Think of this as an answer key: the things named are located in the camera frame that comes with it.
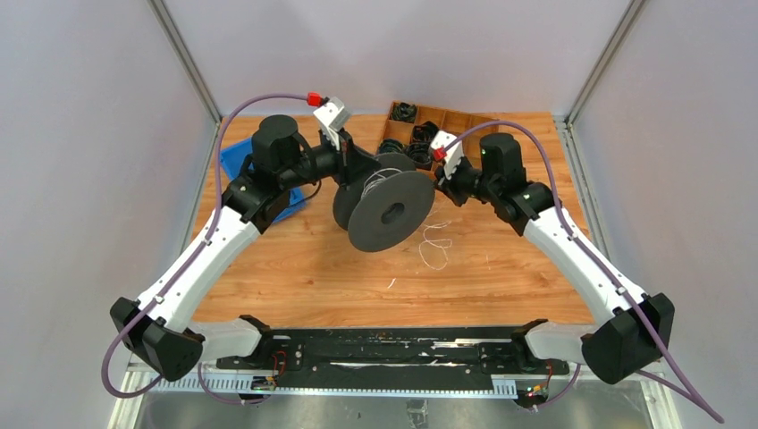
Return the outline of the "black cable spool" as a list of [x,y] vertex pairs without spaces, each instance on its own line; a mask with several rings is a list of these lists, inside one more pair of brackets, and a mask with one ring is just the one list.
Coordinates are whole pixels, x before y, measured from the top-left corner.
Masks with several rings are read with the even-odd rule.
[[430,214],[435,188],[413,161],[397,153],[375,158],[379,167],[362,173],[333,200],[334,221],[363,252],[384,251],[415,232]]

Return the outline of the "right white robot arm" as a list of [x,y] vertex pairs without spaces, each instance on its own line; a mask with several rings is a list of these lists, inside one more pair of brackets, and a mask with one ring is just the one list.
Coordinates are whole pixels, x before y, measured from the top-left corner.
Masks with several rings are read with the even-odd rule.
[[440,131],[430,152],[438,162],[436,187],[456,206],[475,198],[540,249],[585,302],[592,324],[556,324],[537,319],[511,338],[513,365],[532,373],[547,359],[588,366],[607,384],[618,383],[662,358],[675,307],[630,281],[576,226],[545,184],[526,177],[521,147],[508,133],[480,140],[481,167],[465,157],[461,142]]

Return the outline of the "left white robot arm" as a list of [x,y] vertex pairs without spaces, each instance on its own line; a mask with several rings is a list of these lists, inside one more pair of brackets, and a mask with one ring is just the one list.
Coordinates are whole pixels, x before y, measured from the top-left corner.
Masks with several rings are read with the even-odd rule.
[[318,135],[312,147],[293,117],[263,119],[248,138],[238,175],[217,195],[202,234],[137,299],[119,298],[112,305],[118,341],[158,380],[180,380],[219,358],[241,358],[253,369],[272,362],[270,328],[255,317],[195,323],[192,316],[237,256],[288,210],[293,189],[326,178],[354,188],[383,168],[383,159],[355,145],[345,129],[323,127]]

